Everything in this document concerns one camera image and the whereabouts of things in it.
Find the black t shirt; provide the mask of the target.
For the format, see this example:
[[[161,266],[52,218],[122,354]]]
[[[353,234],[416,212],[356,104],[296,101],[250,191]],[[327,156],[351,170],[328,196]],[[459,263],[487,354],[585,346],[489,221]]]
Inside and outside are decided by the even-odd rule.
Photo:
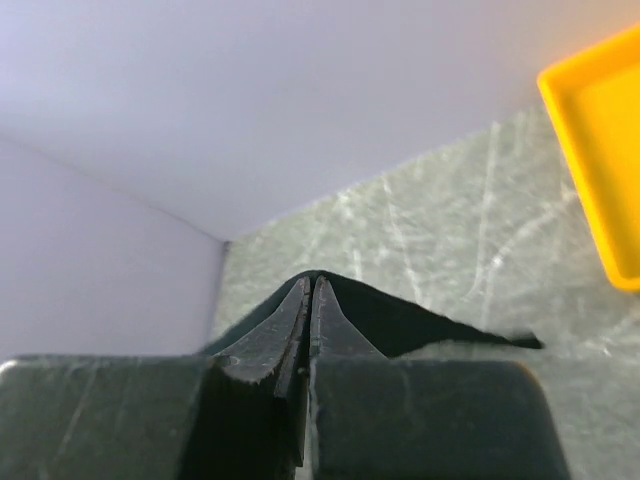
[[[307,270],[286,280],[237,324],[206,345],[202,352],[214,355],[232,345],[274,313],[298,280],[307,278],[311,284],[316,284],[321,277],[326,278],[331,284],[346,318],[374,347],[389,358],[446,341],[533,350],[545,347],[531,332],[502,336],[483,331],[390,295],[364,282],[326,270]]]

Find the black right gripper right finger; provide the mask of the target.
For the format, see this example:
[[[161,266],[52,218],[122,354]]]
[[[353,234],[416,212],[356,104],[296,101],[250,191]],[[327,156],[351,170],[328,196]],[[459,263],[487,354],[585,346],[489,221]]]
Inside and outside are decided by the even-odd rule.
[[[567,479],[544,391],[523,364],[391,360],[344,315],[326,278],[310,320],[317,479]]]

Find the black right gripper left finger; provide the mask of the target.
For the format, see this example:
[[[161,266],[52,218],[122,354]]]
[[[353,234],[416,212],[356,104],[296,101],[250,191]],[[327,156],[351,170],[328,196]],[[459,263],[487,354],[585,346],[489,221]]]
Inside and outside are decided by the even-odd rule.
[[[1,365],[5,479],[291,479],[304,459],[308,282],[215,354]]]

